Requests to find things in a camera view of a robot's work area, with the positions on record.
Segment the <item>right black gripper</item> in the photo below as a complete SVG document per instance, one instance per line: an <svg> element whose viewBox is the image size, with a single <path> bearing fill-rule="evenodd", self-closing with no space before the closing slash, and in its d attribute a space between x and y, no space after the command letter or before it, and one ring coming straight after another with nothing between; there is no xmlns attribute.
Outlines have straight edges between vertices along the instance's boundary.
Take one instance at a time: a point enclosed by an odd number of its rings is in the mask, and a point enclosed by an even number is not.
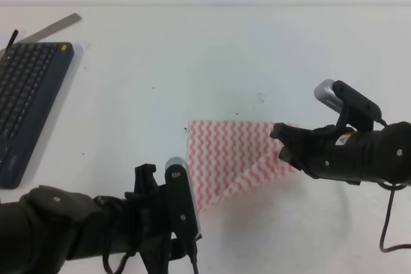
<svg viewBox="0 0 411 274"><path fill-rule="evenodd" d="M372 127L355 130L328 125L314 130L276 123L270 138L284 145L279 159L314 179L371 181L367 138Z"/></svg>

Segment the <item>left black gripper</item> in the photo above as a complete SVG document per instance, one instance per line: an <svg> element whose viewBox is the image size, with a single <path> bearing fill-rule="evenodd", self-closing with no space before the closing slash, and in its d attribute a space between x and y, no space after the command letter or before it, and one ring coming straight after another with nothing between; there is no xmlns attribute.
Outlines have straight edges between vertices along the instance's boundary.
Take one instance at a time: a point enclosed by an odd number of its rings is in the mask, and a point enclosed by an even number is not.
<svg viewBox="0 0 411 274"><path fill-rule="evenodd" d="M135 169L134 192L124 199L98 196L102 207L102 261L106 273L122 273L129 258L139 253L148 273L167 273L173 259L171 223L153 174L154 164Z"/></svg>

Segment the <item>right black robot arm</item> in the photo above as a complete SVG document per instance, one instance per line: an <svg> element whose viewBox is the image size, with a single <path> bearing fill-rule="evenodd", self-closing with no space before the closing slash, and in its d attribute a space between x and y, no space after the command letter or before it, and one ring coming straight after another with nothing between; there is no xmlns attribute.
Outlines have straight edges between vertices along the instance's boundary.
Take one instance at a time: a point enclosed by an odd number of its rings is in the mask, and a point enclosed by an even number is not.
<svg viewBox="0 0 411 274"><path fill-rule="evenodd" d="M410 185L410 123L356 131L334 125L307 130L276 123L279 159L314 179Z"/></svg>

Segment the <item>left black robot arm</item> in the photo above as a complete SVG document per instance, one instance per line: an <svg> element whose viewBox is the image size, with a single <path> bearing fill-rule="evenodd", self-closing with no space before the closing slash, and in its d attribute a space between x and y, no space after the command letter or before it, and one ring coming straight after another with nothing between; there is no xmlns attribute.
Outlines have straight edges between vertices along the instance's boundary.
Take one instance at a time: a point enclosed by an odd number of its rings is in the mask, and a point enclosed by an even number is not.
<svg viewBox="0 0 411 274"><path fill-rule="evenodd" d="M54 187L32 189L17 202L1 205L1 272L58 273L66 261L101 257L127 260L139 254L149 273L166 273L185 251L171 236L165 188L157 185L155 166L135 169L134 190L123 199L91 198Z"/></svg>

